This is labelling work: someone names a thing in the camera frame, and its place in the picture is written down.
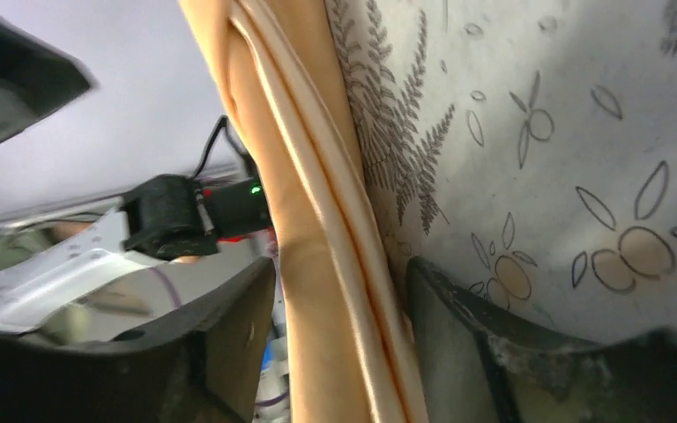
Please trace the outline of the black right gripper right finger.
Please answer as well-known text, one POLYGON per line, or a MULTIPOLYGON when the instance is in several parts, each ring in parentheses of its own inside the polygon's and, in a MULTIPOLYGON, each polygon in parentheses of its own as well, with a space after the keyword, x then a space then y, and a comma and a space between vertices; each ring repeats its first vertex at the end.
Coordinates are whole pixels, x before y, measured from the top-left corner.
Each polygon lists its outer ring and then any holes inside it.
POLYGON ((421 258, 405 286, 433 422, 677 422, 677 330, 609 345, 503 310, 421 258))

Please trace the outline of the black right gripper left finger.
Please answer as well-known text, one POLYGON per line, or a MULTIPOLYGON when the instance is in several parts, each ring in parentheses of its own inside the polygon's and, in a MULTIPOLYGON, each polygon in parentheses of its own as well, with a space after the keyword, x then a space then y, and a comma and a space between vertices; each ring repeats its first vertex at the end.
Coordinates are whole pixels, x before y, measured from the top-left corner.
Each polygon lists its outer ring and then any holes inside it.
POLYGON ((0 334, 0 422, 251 421, 274 284, 262 257, 106 342, 0 334))

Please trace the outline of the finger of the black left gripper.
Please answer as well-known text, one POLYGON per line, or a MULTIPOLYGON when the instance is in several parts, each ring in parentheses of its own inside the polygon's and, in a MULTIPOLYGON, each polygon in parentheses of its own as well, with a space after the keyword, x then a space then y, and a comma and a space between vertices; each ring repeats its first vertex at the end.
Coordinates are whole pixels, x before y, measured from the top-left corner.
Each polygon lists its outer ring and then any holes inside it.
POLYGON ((81 63, 0 17, 0 144, 93 89, 81 63))

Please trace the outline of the peach satin napkin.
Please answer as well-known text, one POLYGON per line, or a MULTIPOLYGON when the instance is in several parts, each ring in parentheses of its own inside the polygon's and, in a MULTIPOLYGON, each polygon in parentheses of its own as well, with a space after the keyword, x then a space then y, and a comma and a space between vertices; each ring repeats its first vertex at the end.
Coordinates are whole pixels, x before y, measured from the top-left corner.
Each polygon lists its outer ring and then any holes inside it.
POLYGON ((294 421, 426 421, 324 3, 181 7, 262 178, 279 246, 294 421))

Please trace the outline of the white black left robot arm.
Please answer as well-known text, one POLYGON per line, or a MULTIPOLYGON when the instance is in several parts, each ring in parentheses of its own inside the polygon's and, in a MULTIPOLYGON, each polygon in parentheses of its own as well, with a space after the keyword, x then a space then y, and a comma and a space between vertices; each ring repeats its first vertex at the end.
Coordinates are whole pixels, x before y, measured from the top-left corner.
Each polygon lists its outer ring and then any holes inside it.
MULTIPOLYGON (((79 63, 0 19, 0 145, 91 90, 79 63)), ((68 303, 134 271, 209 256, 267 228, 256 172, 208 189, 199 173, 161 174, 114 196, 86 229, 0 270, 0 337, 38 330, 68 303)))

